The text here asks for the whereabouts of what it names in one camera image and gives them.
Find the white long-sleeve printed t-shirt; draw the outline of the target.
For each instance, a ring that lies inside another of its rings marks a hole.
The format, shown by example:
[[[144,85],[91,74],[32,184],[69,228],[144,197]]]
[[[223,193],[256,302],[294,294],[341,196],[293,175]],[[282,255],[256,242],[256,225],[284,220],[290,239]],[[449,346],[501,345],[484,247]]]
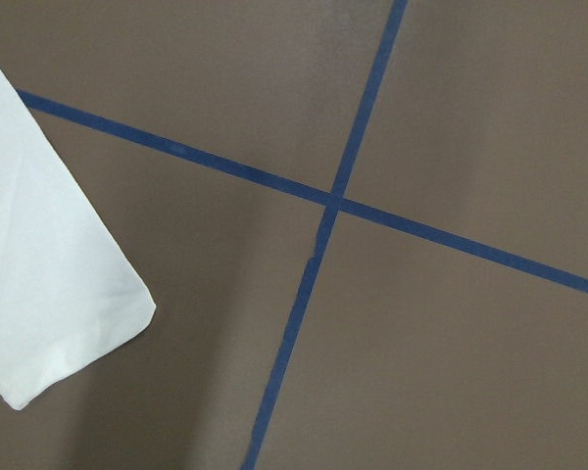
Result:
[[[25,408],[140,334],[155,310],[0,70],[0,396]]]

